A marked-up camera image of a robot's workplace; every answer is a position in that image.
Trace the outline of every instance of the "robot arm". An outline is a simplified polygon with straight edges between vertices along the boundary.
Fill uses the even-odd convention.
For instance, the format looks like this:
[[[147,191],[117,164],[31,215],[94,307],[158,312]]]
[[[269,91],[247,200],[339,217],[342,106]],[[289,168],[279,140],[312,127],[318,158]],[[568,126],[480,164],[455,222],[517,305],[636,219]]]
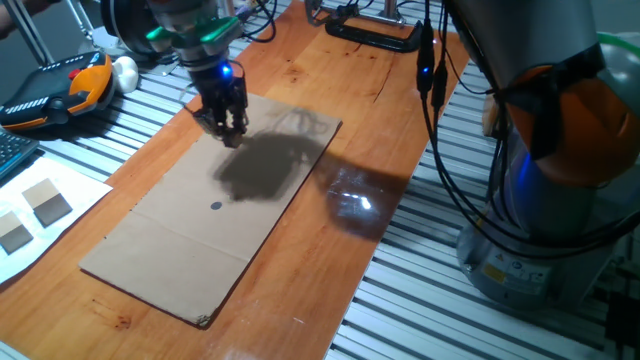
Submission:
[[[575,308],[618,240],[640,223],[634,172],[640,58],[620,46],[601,45],[591,5],[582,0],[444,4],[498,107],[488,204],[482,210],[448,175],[439,159],[437,128],[427,122],[443,186],[470,222],[457,241],[461,268],[499,303]],[[436,123],[444,62],[443,55],[438,69],[423,76],[434,83]],[[421,80],[420,60],[418,65],[420,88],[427,80]],[[614,204],[609,190],[627,196]],[[518,269],[535,272],[535,279],[519,278]]]
[[[195,119],[225,146],[237,147],[248,123],[247,90],[228,60],[229,44],[243,33],[237,17],[218,17],[213,0],[147,0],[160,27],[147,39],[158,52],[173,48],[202,96]]]

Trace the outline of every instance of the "cable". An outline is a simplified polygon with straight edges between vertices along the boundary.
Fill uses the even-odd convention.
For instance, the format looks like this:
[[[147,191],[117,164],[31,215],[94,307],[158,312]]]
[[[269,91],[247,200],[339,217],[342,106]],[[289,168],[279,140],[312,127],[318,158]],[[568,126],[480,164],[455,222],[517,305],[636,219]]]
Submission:
[[[462,79],[460,79],[460,75],[458,74],[458,70],[456,69],[456,66],[453,63],[453,59],[451,59],[451,54],[449,54],[449,50],[448,49],[444,49],[444,52],[447,54],[447,57],[449,58],[449,64],[451,64],[451,70],[453,70],[453,73],[456,75],[456,79],[458,79],[458,83],[460,85],[462,85],[462,87],[467,90],[468,92],[475,94],[475,95],[490,95],[493,94],[494,91],[493,89],[489,89],[489,90],[485,90],[485,91],[476,91],[476,90],[471,90],[467,84],[464,83],[464,81],[462,81]]]
[[[563,254],[558,254],[558,255],[526,254],[526,253],[522,253],[522,252],[510,249],[509,247],[507,247],[507,246],[501,244],[500,242],[498,242],[496,239],[491,237],[482,228],[482,226],[480,226],[478,224],[478,222],[476,222],[471,217],[471,215],[469,215],[467,213],[467,211],[464,209],[462,204],[460,204],[460,202],[458,201],[457,197],[455,196],[455,194],[451,190],[451,187],[449,186],[449,183],[447,182],[447,179],[445,178],[445,175],[444,175],[444,174],[447,173],[447,170],[444,167],[444,164],[442,163],[442,159],[440,158],[440,153],[437,150],[437,134],[433,131],[433,128],[431,126],[431,121],[429,120],[429,113],[428,113],[428,109],[427,109],[426,99],[422,99],[421,103],[422,103],[422,112],[424,114],[425,122],[427,124],[427,132],[429,133],[429,138],[432,139],[431,148],[433,149],[434,158],[436,159],[436,168],[437,168],[437,171],[438,171],[438,176],[440,177],[440,181],[442,182],[443,187],[445,188],[445,190],[449,194],[449,197],[451,197],[451,199],[453,200],[455,205],[458,207],[458,209],[460,210],[462,215],[467,219],[467,221],[471,225],[473,225],[473,227],[476,229],[477,232],[479,232],[482,236],[484,236],[494,246],[496,246],[500,250],[503,250],[503,251],[505,251],[505,252],[507,252],[509,254],[520,256],[520,257],[524,257],[524,258],[528,258],[528,259],[534,259],[534,260],[557,260],[557,259],[564,259],[564,258],[568,258],[568,257],[573,257],[573,256],[577,256],[577,255],[580,255],[580,254],[584,254],[584,253],[587,253],[589,251],[595,250],[595,249],[597,249],[599,247],[612,244],[612,243],[614,243],[614,242],[616,242],[618,240],[618,237],[615,237],[615,238],[612,237],[612,238],[608,238],[608,239],[605,238],[605,240],[599,241],[599,242],[595,242],[591,246],[589,246],[589,244],[587,244],[587,245],[585,245],[586,247],[583,247],[580,250],[576,250],[576,251],[572,251],[572,252],[568,252],[568,253],[563,253]],[[433,113],[434,113],[434,124],[436,124],[439,110],[434,108]],[[539,245],[533,245],[531,243],[528,243],[528,245],[540,247]]]
[[[442,29],[445,30],[444,36],[442,36],[442,32],[440,33],[441,39],[442,39],[442,43],[443,46],[446,46],[446,24],[442,27]],[[460,209],[460,212],[462,213],[462,215],[467,219],[467,221],[469,221],[470,224],[472,224],[476,230],[482,234],[488,241],[490,241],[492,244],[494,244],[496,247],[509,252],[511,254],[514,254],[516,256],[521,256],[521,257],[526,257],[526,258],[530,258],[530,259],[546,259],[546,260],[553,260],[553,259],[561,259],[561,258],[567,258],[567,257],[572,257],[572,256],[576,256],[579,254],[583,254],[592,250],[595,250],[599,247],[602,246],[607,246],[609,244],[614,243],[615,241],[617,241],[619,239],[619,237],[623,236],[624,234],[628,233],[629,231],[633,230],[634,227],[636,227],[638,225],[638,223],[640,223],[640,211],[633,213],[631,215],[629,215],[627,218],[625,219],[621,219],[621,220],[617,220],[611,223],[608,223],[604,226],[601,226],[597,229],[594,229],[592,231],[589,231],[585,234],[582,234],[582,236],[579,236],[577,238],[574,239],[567,239],[567,240],[572,240],[572,241],[579,241],[580,244],[578,246],[567,246],[564,245],[566,244],[566,242],[564,244],[553,244],[553,245],[547,245],[547,244],[533,244],[531,241],[529,241],[529,239],[525,239],[519,236],[515,236],[514,234],[509,233],[508,231],[504,230],[502,227],[498,226],[497,224],[493,223],[491,220],[489,220],[482,212],[480,212],[471,202],[469,202],[469,200],[466,198],[466,196],[464,195],[464,193],[457,187],[457,185],[455,184],[455,182],[453,181],[453,179],[451,178],[450,174],[448,173],[448,171],[446,170],[446,168],[444,167],[444,164],[442,162],[442,158],[440,156],[440,152],[438,150],[438,136],[437,136],[437,123],[438,123],[438,118],[439,118],[439,114],[440,114],[440,109],[442,108],[443,104],[444,104],[444,93],[445,93],[445,89],[446,89],[446,66],[444,66],[444,54],[441,53],[441,57],[440,57],[440,63],[438,65],[438,69],[435,72],[435,81],[434,81],[434,93],[432,95],[432,105],[434,107],[434,126],[436,128],[436,130],[434,130],[432,128],[431,125],[431,121],[429,119],[429,114],[428,114],[428,109],[427,109],[427,94],[428,91],[431,89],[431,87],[422,87],[425,90],[421,90],[420,91],[420,95],[421,95],[421,105],[422,105],[422,110],[424,113],[424,117],[425,117],[425,122],[427,124],[427,131],[429,132],[429,137],[432,140],[432,151],[433,151],[433,155],[434,155],[434,159],[436,162],[436,168],[438,171],[438,176],[440,177],[440,180],[443,184],[443,187],[445,188],[445,190],[447,191],[447,193],[449,194],[449,196],[451,197],[452,201],[456,204],[456,206]],[[504,124],[505,118],[504,118],[504,108],[502,108],[502,116],[500,119],[501,124]],[[502,144],[503,141],[507,141],[507,139],[505,138],[505,134],[506,134],[506,130],[507,128],[505,126],[501,127],[501,129],[499,129],[502,132],[502,138],[500,139],[500,142]],[[506,167],[504,165],[504,162],[506,161],[508,163],[508,146],[505,146],[506,142],[502,145],[502,151],[503,154],[507,154],[507,155],[503,155],[502,161],[503,161],[503,167],[501,169],[501,172],[505,172],[506,173]],[[516,240],[516,241],[520,241],[520,242],[524,242],[526,244],[528,244],[529,246],[537,246],[537,247],[542,247],[542,248],[548,248],[548,249],[563,249],[563,250],[568,250],[568,249],[574,249],[577,248],[578,250],[576,251],[571,251],[571,252],[566,252],[563,254],[558,254],[558,255],[552,255],[552,256],[547,256],[547,255],[531,255],[531,254],[525,254],[525,253],[520,253],[517,252],[515,250],[512,250],[510,248],[508,248],[507,246],[501,244],[500,242],[496,241],[494,238],[492,238],[483,228],[482,226],[479,225],[479,223],[477,223],[472,217],[471,215],[468,214],[467,210],[462,206],[462,204],[460,204],[460,201],[458,200],[458,197],[460,197],[461,200],[463,200],[463,202],[469,207],[469,209],[471,209],[474,213],[476,213],[476,215],[482,219],[485,223],[489,224],[490,226],[492,226],[494,229],[496,229],[499,232],[502,232],[503,234],[507,235],[507,237]],[[604,234],[599,234],[603,231],[608,231],[607,233]]]
[[[369,0],[369,2],[367,3],[367,5],[365,5],[363,8],[359,9],[359,11],[362,11],[366,8],[368,8],[369,6],[371,6],[371,4],[373,4],[373,0]]]
[[[250,33],[244,33],[242,34],[243,37],[257,42],[257,43],[261,43],[261,44],[266,44],[269,43],[271,41],[273,41],[273,39],[275,39],[276,37],[276,23],[274,20],[274,16],[277,10],[277,6],[278,6],[278,0],[273,0],[273,11],[270,13],[269,10],[267,10],[267,7],[264,5],[264,2],[262,0],[256,0],[258,2],[258,5],[260,6],[260,8],[262,9],[262,11],[267,15],[267,22],[264,23],[260,28],[258,28],[257,30],[254,30]],[[267,38],[267,39],[258,39],[258,38],[254,38],[252,37],[253,35],[263,31],[264,29],[267,28],[267,26],[271,25],[271,35]]]
[[[489,184],[488,184],[488,194],[489,194],[489,205],[496,211],[496,216],[500,221],[504,221],[502,214],[498,211],[498,207],[496,206],[496,201],[494,200],[494,191],[493,191],[493,180],[494,174],[496,172],[496,164],[498,163],[498,155],[500,154],[500,149],[502,148],[502,140],[498,139],[496,143],[496,148],[493,151],[493,160],[491,161],[491,170],[489,170]]]
[[[399,8],[399,7],[401,7],[401,6],[404,6],[404,5],[406,5],[406,4],[422,4],[422,2],[420,2],[420,1],[415,1],[415,0],[406,0],[406,1],[403,1],[403,2],[401,2],[401,3],[399,3],[399,4],[397,4],[397,5],[396,5],[396,9],[397,9],[397,8]]]

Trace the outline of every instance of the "black cable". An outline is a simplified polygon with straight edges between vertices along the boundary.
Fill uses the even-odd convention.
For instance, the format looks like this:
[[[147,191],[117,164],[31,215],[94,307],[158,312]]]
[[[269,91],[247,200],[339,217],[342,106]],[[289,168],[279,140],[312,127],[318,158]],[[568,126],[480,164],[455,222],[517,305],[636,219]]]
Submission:
[[[265,15],[267,15],[267,22],[257,30],[254,30],[250,33],[244,33],[242,36],[257,43],[266,44],[268,42],[273,41],[273,39],[275,39],[276,37],[276,23],[275,23],[274,16],[278,6],[278,0],[273,0],[273,11],[271,13],[269,12],[269,10],[267,10],[267,7],[264,5],[264,2],[262,0],[256,0],[256,1],[258,2],[258,5],[262,9],[262,11],[265,13]],[[271,35],[267,39],[258,39],[258,38],[252,37],[253,35],[266,29],[267,26],[269,25],[271,25],[272,31],[271,31]]]
[[[505,108],[500,106],[498,108],[498,131],[500,132],[500,138],[502,140],[502,165],[500,166],[500,203],[502,205],[502,209],[506,214],[507,220],[511,223],[511,225],[521,228],[513,217],[511,216],[511,212],[507,207],[507,198],[504,195],[504,179],[507,176],[507,168],[509,167],[509,130],[507,127],[507,114]]]
[[[460,210],[462,215],[467,219],[467,221],[471,225],[473,225],[473,227],[476,229],[477,232],[479,232],[482,236],[484,236],[494,246],[496,246],[497,248],[499,248],[499,249],[501,249],[501,250],[503,250],[503,251],[505,251],[507,253],[510,253],[510,254],[516,255],[516,256],[520,256],[520,257],[524,257],[524,258],[529,258],[529,259],[534,259],[534,260],[557,260],[557,259],[564,259],[564,258],[568,258],[568,257],[573,257],[573,256],[577,256],[577,255],[580,255],[580,254],[584,254],[584,253],[587,253],[589,251],[595,250],[595,249],[597,249],[599,247],[606,246],[606,245],[609,245],[609,244],[612,244],[612,243],[618,241],[619,236],[618,237],[605,238],[605,240],[594,242],[593,245],[591,245],[591,246],[586,245],[586,247],[583,247],[580,250],[576,250],[576,251],[572,251],[572,252],[568,252],[568,253],[564,253],[564,254],[558,254],[558,255],[533,255],[533,254],[521,253],[519,251],[512,250],[509,247],[507,247],[507,246],[501,244],[500,242],[498,242],[496,239],[491,237],[482,228],[482,226],[480,226],[478,224],[478,222],[476,222],[471,217],[471,215],[469,215],[467,213],[467,211],[462,206],[462,204],[460,204],[460,202],[458,201],[457,197],[453,193],[451,187],[449,186],[449,184],[454,185],[455,183],[448,183],[447,179],[445,178],[445,174],[447,174],[447,170],[444,167],[444,164],[442,163],[442,159],[440,158],[440,153],[438,151],[438,146],[437,146],[437,134],[433,131],[433,128],[431,126],[431,121],[429,120],[429,113],[428,113],[428,109],[427,109],[426,99],[423,98],[421,100],[421,103],[422,103],[422,112],[424,114],[425,122],[427,124],[427,132],[429,133],[429,138],[432,139],[431,148],[433,149],[434,158],[436,159],[436,168],[438,170],[438,176],[440,177],[440,181],[442,182],[443,187],[445,188],[445,190],[449,194],[449,197],[451,197],[451,199],[453,200],[455,205],[458,207],[458,209]],[[439,109],[435,109],[434,108],[433,113],[434,113],[434,124],[436,124],[437,123],[438,114],[439,114]],[[625,228],[625,229],[622,229],[622,230],[618,231],[618,233],[622,233],[620,236],[625,234],[625,233],[623,233],[623,231],[625,231],[625,230],[627,230],[627,229]],[[538,245],[534,245],[534,244],[531,244],[531,243],[528,243],[528,245],[540,247]]]
[[[494,174],[496,172],[496,164],[498,163],[498,155],[500,154],[500,149],[502,148],[502,140],[498,139],[496,143],[496,148],[493,151],[493,160],[491,161],[491,170],[489,170],[489,184],[488,184],[488,194],[489,194],[489,205],[496,212],[496,216],[500,221],[504,221],[502,214],[498,211],[498,207],[496,206],[496,201],[494,200],[494,191],[493,191],[493,182],[494,182]]]
[[[262,0],[260,0],[260,1],[258,2],[258,4],[259,4],[259,5],[264,5],[264,3],[262,2]],[[277,3],[277,1],[275,1],[275,2],[274,2],[274,6],[273,6],[273,11],[271,12],[271,15],[272,15],[272,16],[274,16],[274,14],[276,13],[276,6],[277,6],[277,5],[278,5],[278,3]],[[267,21],[266,21],[264,24],[262,24],[258,29],[254,30],[254,31],[252,31],[252,32],[250,32],[250,33],[244,33],[243,35],[244,35],[244,36],[246,36],[246,35],[251,36],[251,35],[258,34],[258,33],[260,33],[261,31],[263,31],[264,29],[266,29],[266,28],[267,28],[267,26],[271,25],[271,21],[270,21],[270,18],[269,18],[269,14],[267,13],[266,15],[267,15]]]
[[[369,0],[369,2],[367,3],[367,5],[365,5],[363,8],[360,8],[360,11],[368,8],[369,6],[371,6],[371,4],[373,4],[373,0]]]
[[[441,31],[440,26],[442,26],[442,22],[440,22],[439,25],[439,31]],[[442,39],[442,43],[443,46],[446,45],[446,33],[444,34],[444,36],[442,36],[442,32],[440,32],[440,36]],[[435,80],[434,81],[434,94],[432,95],[432,105],[434,106],[434,125],[436,126],[437,129],[437,122],[438,122],[438,116],[439,116],[439,112],[441,107],[443,106],[444,103],[444,92],[446,89],[446,67],[443,66],[444,64],[444,54],[441,54],[441,58],[440,58],[440,63],[439,63],[439,70],[436,70],[436,74],[435,74]],[[490,80],[490,83],[495,83],[495,81],[492,81],[493,79],[490,78],[489,76],[487,76],[488,80]],[[503,228],[501,228],[500,226],[496,225],[494,222],[492,222],[491,220],[489,220],[482,212],[480,212],[464,195],[464,193],[457,187],[457,185],[455,184],[455,182],[453,181],[453,179],[451,178],[449,172],[446,170],[446,168],[444,167],[444,164],[442,163],[442,159],[440,157],[440,153],[438,151],[438,146],[437,146],[437,130],[433,130],[431,128],[431,122],[429,120],[429,115],[428,115],[428,110],[427,110],[427,94],[429,89],[427,89],[426,91],[422,91],[420,92],[421,94],[421,103],[422,103],[422,109],[423,109],[423,113],[424,113],[424,117],[425,117],[425,122],[427,123],[427,130],[429,132],[429,137],[432,140],[432,150],[433,150],[433,154],[434,154],[434,159],[436,162],[436,168],[438,170],[438,176],[441,179],[441,182],[443,184],[443,187],[445,188],[445,190],[447,191],[447,193],[449,194],[449,196],[451,197],[452,201],[456,204],[456,206],[460,209],[462,215],[467,219],[467,221],[469,221],[470,224],[472,224],[476,230],[481,233],[485,238],[487,238],[487,240],[489,240],[491,243],[493,243],[496,247],[509,252],[511,254],[517,255],[517,256],[522,256],[522,257],[527,257],[527,258],[531,258],[531,259],[546,259],[546,260],[552,260],[552,259],[561,259],[561,258],[566,258],[566,257],[571,257],[571,256],[576,256],[579,254],[583,254],[592,250],[595,250],[599,247],[602,246],[607,246],[615,241],[617,241],[617,239],[620,236],[623,236],[624,234],[628,233],[629,231],[633,230],[633,228],[635,226],[638,225],[638,223],[640,223],[640,211],[631,214],[630,216],[628,216],[625,219],[622,220],[617,220],[614,222],[611,222],[609,224],[606,224],[600,228],[597,228],[595,230],[589,231],[588,233],[583,234],[582,236],[573,239],[573,240],[581,240],[581,243],[579,246],[567,246],[567,245],[563,245],[563,244],[554,244],[554,245],[533,245],[531,244],[530,241],[528,241],[529,239],[524,239],[522,237],[519,236],[515,236],[511,233],[509,233],[508,231],[504,230]],[[460,199],[463,200],[463,202],[469,207],[469,209],[471,209],[474,213],[476,213],[476,215],[482,219],[485,223],[489,224],[490,226],[492,226],[494,229],[496,229],[499,232],[502,232],[503,234],[507,235],[507,237],[513,239],[513,240],[517,240],[517,241],[521,241],[524,243],[528,243],[530,244],[530,246],[538,246],[538,247],[546,247],[546,248],[554,248],[554,249],[571,249],[571,248],[577,248],[579,247],[579,250],[573,251],[573,252],[568,252],[568,253],[564,253],[564,254],[559,254],[559,255],[553,255],[553,256],[546,256],[546,255],[530,255],[530,254],[524,254],[524,253],[519,253],[517,251],[511,250],[508,247],[506,247],[505,245],[502,245],[501,243],[497,242],[495,239],[493,239],[491,236],[489,236],[489,234],[484,231],[484,229],[482,229],[482,227],[473,219],[471,218],[471,216],[467,213],[467,210],[460,204],[460,202],[458,201],[458,198],[456,197],[456,194],[454,194],[454,191],[456,192],[456,194],[460,197]],[[606,234],[603,234],[599,237],[597,237],[596,235],[601,232],[601,231],[605,231],[605,230],[610,230],[613,229],[611,231],[609,231]]]
[[[485,90],[485,91],[476,91],[476,90],[471,90],[467,84],[464,83],[464,81],[462,81],[462,79],[460,78],[460,74],[458,73],[458,70],[456,69],[456,66],[453,64],[453,59],[451,59],[451,54],[449,54],[449,50],[444,49],[444,52],[447,54],[447,57],[449,58],[449,64],[451,64],[451,70],[453,70],[453,73],[456,75],[456,79],[458,79],[458,83],[460,85],[462,85],[462,87],[467,90],[468,92],[475,94],[475,95],[489,95],[492,94],[494,91],[493,89],[489,89],[489,90]]]
[[[396,5],[396,9],[397,9],[397,8],[399,8],[399,7],[401,7],[401,6],[404,6],[404,5],[406,5],[406,4],[422,4],[422,2],[420,2],[420,1],[415,1],[415,0],[406,0],[406,1],[403,1],[403,2],[401,2],[401,3],[398,3],[398,4]]]

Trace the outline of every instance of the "label sticker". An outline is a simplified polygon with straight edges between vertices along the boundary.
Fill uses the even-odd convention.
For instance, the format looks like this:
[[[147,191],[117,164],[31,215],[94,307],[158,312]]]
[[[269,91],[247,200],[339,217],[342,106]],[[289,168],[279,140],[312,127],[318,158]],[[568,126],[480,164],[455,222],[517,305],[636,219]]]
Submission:
[[[516,259],[502,250],[493,249],[482,269],[489,278],[505,287],[538,295],[545,287],[551,268]]]

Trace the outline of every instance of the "white paper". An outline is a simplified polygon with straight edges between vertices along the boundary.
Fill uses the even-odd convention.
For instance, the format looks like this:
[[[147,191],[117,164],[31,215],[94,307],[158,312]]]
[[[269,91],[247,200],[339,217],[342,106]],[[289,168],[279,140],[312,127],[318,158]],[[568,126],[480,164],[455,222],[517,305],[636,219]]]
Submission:
[[[73,211],[43,228],[22,192],[49,178]],[[13,211],[33,240],[7,255],[0,246],[0,284],[26,269],[82,214],[105,196],[111,187],[57,162],[39,158],[0,189],[0,216]]]

